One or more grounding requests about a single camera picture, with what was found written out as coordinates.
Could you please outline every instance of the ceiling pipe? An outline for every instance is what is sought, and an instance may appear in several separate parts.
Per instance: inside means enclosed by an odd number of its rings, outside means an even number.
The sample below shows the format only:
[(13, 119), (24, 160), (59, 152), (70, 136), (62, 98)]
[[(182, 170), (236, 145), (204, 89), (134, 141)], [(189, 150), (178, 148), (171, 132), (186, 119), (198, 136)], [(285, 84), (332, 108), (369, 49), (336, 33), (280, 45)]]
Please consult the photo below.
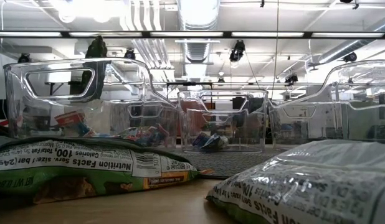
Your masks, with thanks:
[[(385, 32), (385, 18), (378, 21), (374, 25), (368, 27), (368, 29), (365, 30), (366, 32)], [(297, 70), (301, 70), (305, 68), (306, 66), (309, 67), (315, 67), (319, 65), (324, 65), (330, 62), (333, 62), (335, 60), (341, 59), (344, 56), (354, 52), (355, 50), (360, 49), (361, 47), (364, 47), (375, 40), (347, 40), (343, 42), (342, 44), (334, 47), (333, 49), (329, 50), (326, 53), (323, 53), (321, 55), (312, 56), (308, 55), (300, 59), (299, 62), (294, 63), (290, 67), (286, 68), (283, 73), (291, 71), (296, 72)]]
[[(328, 5), (328, 9), (324, 10), (322, 13), (320, 13), (318, 16), (316, 16), (305, 28), (303, 31), (308, 31), (312, 26), (316, 24), (317, 21), (319, 21), (329, 10), (330, 8), (334, 7), (340, 0), (334, 0), (330, 5)], [(303, 67), (306, 67), (307, 63), (306, 61), (309, 60), (311, 55), (305, 55), (302, 58), (299, 59), (299, 61), (293, 63), (291, 66), (288, 68), (284, 69), (284, 71), (281, 74), (278, 74), (276, 76), (276, 79), (280, 78), (280, 75), (286, 74), (287, 76), (290, 71), (296, 70), (296, 68), (301, 69)]]
[[(135, 27), (133, 25), (133, 21), (131, 19), (131, 2), (130, 0), (123, 0), (123, 3), (125, 5), (125, 14), (119, 18), (120, 26), (123, 30), (135, 30)], [(152, 68), (152, 63), (150, 63), (150, 60), (147, 58), (147, 55), (144, 53), (143, 49), (140, 47), (140, 45), (137, 43), (136, 39), (132, 39), (131, 43), (137, 49), (137, 51), (140, 53), (141, 57), (143, 58), (144, 62), (147, 64), (148, 68)]]
[[(133, 18), (134, 25), (136, 26), (137, 30), (143, 30), (143, 27), (141, 26), (141, 22), (140, 22), (140, 0), (133, 0), (133, 3), (135, 5), (135, 16)], [(139, 39), (136, 41), (136, 43), (140, 46), (143, 53), (146, 54), (151, 66), (155, 67), (158, 64), (158, 61), (155, 63), (153, 55), (151, 55), (149, 50), (147, 50), (147, 49), (151, 49), (151, 48), (149, 46), (147, 46), (146, 41), (147, 41), (147, 39), (144, 39), (143, 41), (141, 41)]]
[[(144, 26), (147, 30), (153, 30), (153, 28), (151, 26), (151, 18), (150, 18), (150, 1), (149, 0), (143, 0), (143, 5), (144, 5), (144, 19), (143, 19)], [(154, 60), (154, 63), (155, 63), (155, 67), (160, 68), (161, 65), (159, 64), (159, 60), (156, 57), (156, 54), (151, 47), (151, 44), (153, 44), (153, 42), (155, 42), (155, 41), (144, 39), (146, 49), (150, 53), (150, 55), (152, 56), (152, 59)]]
[[(159, 0), (153, 0), (153, 11), (154, 11), (154, 28), (155, 30), (162, 30), (161, 23), (159, 21)], [(170, 59), (168, 55), (168, 51), (166, 50), (165, 41), (164, 39), (155, 39), (157, 42), (157, 45), (159, 47), (159, 51), (161, 52), (161, 56), (163, 57), (164, 63), (166, 64), (167, 68), (172, 68), (172, 65), (170, 64)]]

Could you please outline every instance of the clear plastic bin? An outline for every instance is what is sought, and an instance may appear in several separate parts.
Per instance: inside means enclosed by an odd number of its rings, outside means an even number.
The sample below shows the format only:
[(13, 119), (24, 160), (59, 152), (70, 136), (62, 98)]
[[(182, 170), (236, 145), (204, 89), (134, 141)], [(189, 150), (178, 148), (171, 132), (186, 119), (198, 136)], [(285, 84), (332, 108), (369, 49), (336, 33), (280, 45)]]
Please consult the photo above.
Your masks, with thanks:
[(385, 142), (385, 60), (338, 66), (315, 94), (269, 102), (273, 146), (322, 139)]
[(92, 58), (4, 66), (9, 132), (131, 139), (176, 145), (177, 106), (159, 94), (144, 63)]
[(184, 151), (264, 150), (266, 91), (180, 91), (178, 101)]

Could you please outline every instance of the barcode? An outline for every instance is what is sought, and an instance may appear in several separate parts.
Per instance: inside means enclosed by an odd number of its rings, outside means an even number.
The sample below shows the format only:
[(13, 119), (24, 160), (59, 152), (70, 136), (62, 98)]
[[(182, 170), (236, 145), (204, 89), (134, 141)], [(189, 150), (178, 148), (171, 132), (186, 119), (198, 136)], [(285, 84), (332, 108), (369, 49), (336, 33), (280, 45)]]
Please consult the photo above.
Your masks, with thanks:
[(139, 169), (156, 169), (154, 165), (154, 154), (135, 155)]
[(180, 170), (180, 169), (186, 169), (186, 164), (175, 160), (171, 160), (170, 167), (167, 167), (167, 170)]

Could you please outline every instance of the plastic bin handle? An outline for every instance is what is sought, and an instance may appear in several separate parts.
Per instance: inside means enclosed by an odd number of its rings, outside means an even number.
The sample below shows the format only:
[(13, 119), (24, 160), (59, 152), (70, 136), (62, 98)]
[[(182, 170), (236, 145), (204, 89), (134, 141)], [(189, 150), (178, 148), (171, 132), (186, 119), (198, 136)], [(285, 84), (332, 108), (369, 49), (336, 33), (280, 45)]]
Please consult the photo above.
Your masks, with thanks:
[[(133, 108), (140, 108), (140, 114), (134, 114), (132, 112)], [(154, 108), (154, 110), (151, 111), (156, 111), (155, 114), (152, 115), (144, 115), (144, 111), (149, 110), (150, 108)], [(128, 112), (131, 118), (158, 118), (161, 116), (163, 110), (163, 105), (158, 104), (158, 105), (131, 105), (128, 107)]]
[(313, 112), (312, 112), (311, 115), (309, 114), (309, 116), (304, 116), (304, 117), (298, 116), (298, 117), (297, 117), (297, 116), (289, 116), (288, 113), (287, 113), (287, 111), (285, 110), (285, 107), (283, 107), (282, 109), (284, 110), (284, 113), (288, 116), (288, 118), (292, 118), (292, 119), (310, 119), (310, 118), (312, 118), (312, 117), (315, 115), (315, 113), (316, 113), (317, 107), (314, 106), (314, 105), (310, 105), (310, 106), (301, 106), (301, 107), (304, 107), (304, 108), (313, 107), (314, 110), (313, 110)]
[[(32, 83), (29, 80), (29, 76), (35, 75), (35, 74), (50, 74), (50, 73), (60, 73), (60, 72), (91, 72), (90, 80), (84, 89), (84, 91), (81, 94), (78, 95), (49, 95), (49, 96), (39, 96), (36, 94), (36, 91), (32, 85)], [(22, 83), (26, 86), (26, 90), (28, 94), (37, 100), (88, 100), (94, 93), (95, 93), (95, 85), (93, 85), (94, 80), (96, 80), (96, 72), (94, 69), (91, 68), (64, 68), (64, 69), (53, 69), (53, 70), (36, 70), (36, 71), (28, 71), (24, 74)]]
[[(208, 120), (206, 119), (208, 116), (212, 116), (212, 117), (213, 117), (213, 116), (216, 116), (216, 117), (226, 117), (226, 119), (225, 119), (224, 121), (212, 121), (212, 120), (208, 121)], [(205, 114), (205, 113), (203, 113), (203, 114), (202, 114), (202, 117), (204, 118), (205, 122), (207, 122), (207, 123), (211, 123), (211, 124), (222, 124), (222, 123), (228, 122), (228, 120), (229, 120), (230, 118), (232, 118), (233, 115), (229, 115), (229, 114), (225, 114), (225, 115), (214, 115), (214, 114)]]
[[(220, 110), (217, 110), (217, 109), (213, 109), (213, 110), (210, 110), (206, 107), (205, 105), (205, 102), (203, 100), (204, 97), (210, 97), (210, 98), (213, 98), (213, 97), (241, 97), (241, 98), (244, 98), (244, 102), (241, 104), (241, 107), (239, 109), (233, 109), (233, 110), (227, 110), (225, 111), (225, 109), (220, 109)], [(212, 94), (212, 95), (202, 95), (199, 97), (199, 101), (201, 102), (201, 104), (204, 106), (204, 109), (207, 111), (207, 112), (241, 112), (242, 109), (244, 108), (245, 104), (247, 103), (247, 100), (248, 99), (248, 96), (245, 95), (245, 94), (226, 94), (226, 95), (223, 95), (223, 94)]]

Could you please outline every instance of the white snack bag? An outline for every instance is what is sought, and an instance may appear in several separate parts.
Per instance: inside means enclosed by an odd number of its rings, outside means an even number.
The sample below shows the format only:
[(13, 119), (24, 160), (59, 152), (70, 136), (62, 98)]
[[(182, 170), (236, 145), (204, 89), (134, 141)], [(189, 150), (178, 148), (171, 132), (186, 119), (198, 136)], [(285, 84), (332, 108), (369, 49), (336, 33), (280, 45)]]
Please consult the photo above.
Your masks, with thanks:
[(385, 144), (311, 142), (217, 184), (207, 199), (241, 223), (385, 223)]

